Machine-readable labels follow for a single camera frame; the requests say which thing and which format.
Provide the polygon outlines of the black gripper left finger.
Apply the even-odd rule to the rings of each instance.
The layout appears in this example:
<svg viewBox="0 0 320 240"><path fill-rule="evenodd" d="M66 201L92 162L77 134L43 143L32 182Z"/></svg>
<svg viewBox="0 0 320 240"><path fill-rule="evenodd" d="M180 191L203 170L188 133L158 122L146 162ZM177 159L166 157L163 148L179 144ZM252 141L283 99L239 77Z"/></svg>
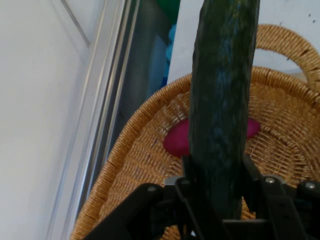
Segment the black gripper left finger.
<svg viewBox="0 0 320 240"><path fill-rule="evenodd" d="M196 240L186 176L165 179L164 186L143 183L86 235L88 240L159 240L176 226L181 240Z"/></svg>

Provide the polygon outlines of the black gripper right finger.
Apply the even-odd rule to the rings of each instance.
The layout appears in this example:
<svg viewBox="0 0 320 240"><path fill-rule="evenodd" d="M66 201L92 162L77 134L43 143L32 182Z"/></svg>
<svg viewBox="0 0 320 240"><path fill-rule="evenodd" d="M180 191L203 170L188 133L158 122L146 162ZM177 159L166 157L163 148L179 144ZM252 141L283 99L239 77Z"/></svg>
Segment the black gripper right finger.
<svg viewBox="0 0 320 240"><path fill-rule="evenodd" d="M244 201L255 219L249 223L257 240L318 240L320 183L303 180L296 187L281 177L263 175L249 156L241 170Z"/></svg>

